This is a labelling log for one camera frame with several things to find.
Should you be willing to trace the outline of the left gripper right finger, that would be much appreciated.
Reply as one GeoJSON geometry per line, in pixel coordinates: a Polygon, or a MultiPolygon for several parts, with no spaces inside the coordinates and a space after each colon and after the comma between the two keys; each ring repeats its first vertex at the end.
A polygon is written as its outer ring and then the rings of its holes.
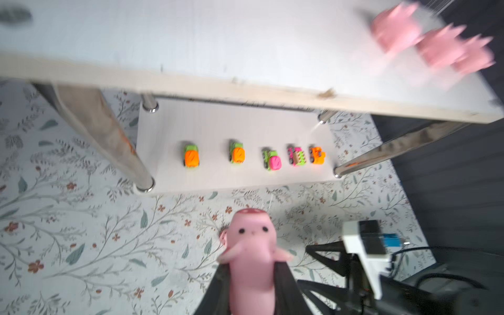
{"type": "Polygon", "coordinates": [[[276,315],[312,315],[287,263],[274,264],[276,315]]]}

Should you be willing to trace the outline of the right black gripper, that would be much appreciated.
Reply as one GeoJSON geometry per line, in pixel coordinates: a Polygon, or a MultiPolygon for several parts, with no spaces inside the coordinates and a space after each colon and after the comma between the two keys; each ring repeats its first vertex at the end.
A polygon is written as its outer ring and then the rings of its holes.
{"type": "Polygon", "coordinates": [[[429,293],[386,276],[378,276],[382,289],[374,297],[371,276],[364,271],[363,260],[348,253],[342,241],[308,245],[306,253],[345,278],[346,287],[299,280],[298,286],[321,314],[448,314],[449,299],[429,293]]]}

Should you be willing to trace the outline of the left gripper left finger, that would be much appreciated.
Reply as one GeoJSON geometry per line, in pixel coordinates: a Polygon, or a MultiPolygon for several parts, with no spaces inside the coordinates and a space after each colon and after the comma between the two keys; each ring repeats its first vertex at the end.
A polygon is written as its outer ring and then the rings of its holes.
{"type": "Polygon", "coordinates": [[[230,267],[219,265],[194,315],[230,315],[230,267]]]}

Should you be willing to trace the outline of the pink green mixer truck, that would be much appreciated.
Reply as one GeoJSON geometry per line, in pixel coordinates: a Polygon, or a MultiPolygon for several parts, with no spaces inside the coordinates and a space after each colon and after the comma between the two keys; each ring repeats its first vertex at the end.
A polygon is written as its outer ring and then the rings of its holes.
{"type": "Polygon", "coordinates": [[[282,160],[275,150],[262,151],[263,164],[267,171],[278,171],[282,168],[282,160]]]}

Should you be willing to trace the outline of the pink green toy car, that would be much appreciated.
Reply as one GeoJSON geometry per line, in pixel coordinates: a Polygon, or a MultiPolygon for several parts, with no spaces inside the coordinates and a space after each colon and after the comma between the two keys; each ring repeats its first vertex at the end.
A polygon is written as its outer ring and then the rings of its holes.
{"type": "Polygon", "coordinates": [[[300,167],[307,163],[306,156],[301,147],[289,146],[287,148],[289,162],[294,167],[300,167]]]}

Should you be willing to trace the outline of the orange toy car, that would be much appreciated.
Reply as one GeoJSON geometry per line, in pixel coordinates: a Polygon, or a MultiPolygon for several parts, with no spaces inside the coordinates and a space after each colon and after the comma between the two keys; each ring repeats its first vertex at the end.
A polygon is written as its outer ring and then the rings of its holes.
{"type": "Polygon", "coordinates": [[[315,165],[323,165],[326,158],[326,153],[319,146],[309,148],[310,162],[315,165]]]}

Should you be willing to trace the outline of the orange green mixer truck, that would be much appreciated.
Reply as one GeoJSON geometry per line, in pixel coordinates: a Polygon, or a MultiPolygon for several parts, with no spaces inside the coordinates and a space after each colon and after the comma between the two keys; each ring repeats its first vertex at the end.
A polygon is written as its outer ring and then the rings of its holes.
{"type": "Polygon", "coordinates": [[[183,164],[186,168],[197,168],[200,166],[199,149],[195,144],[185,146],[183,164]]]}

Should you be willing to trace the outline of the green orange toy truck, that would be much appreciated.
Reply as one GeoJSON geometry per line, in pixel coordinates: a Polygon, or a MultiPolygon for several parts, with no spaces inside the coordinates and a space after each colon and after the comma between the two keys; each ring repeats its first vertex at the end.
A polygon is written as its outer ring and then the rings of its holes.
{"type": "Polygon", "coordinates": [[[245,149],[242,143],[231,142],[229,160],[232,164],[243,164],[245,161],[245,149]]]}

